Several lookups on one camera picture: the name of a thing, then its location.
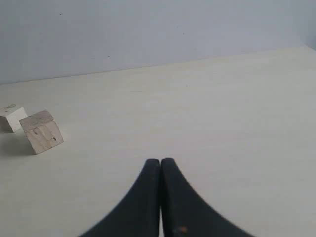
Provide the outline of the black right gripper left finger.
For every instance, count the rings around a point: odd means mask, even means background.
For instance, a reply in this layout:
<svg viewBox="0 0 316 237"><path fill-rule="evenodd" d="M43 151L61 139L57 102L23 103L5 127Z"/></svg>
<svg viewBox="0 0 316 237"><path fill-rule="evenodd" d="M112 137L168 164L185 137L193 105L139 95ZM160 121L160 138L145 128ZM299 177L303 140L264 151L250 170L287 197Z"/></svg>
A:
<svg viewBox="0 0 316 237"><path fill-rule="evenodd" d="M158 237L160 163L146 160L136 181L119 204L83 237Z"/></svg>

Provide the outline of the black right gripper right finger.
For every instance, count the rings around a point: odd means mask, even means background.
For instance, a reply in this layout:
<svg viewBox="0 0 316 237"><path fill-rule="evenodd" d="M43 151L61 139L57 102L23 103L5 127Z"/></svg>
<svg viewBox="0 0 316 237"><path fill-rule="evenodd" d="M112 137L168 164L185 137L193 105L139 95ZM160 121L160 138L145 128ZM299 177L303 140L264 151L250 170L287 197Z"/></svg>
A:
<svg viewBox="0 0 316 237"><path fill-rule="evenodd" d="M165 237L250 237L227 220L192 188L176 162L160 164L160 206Z"/></svg>

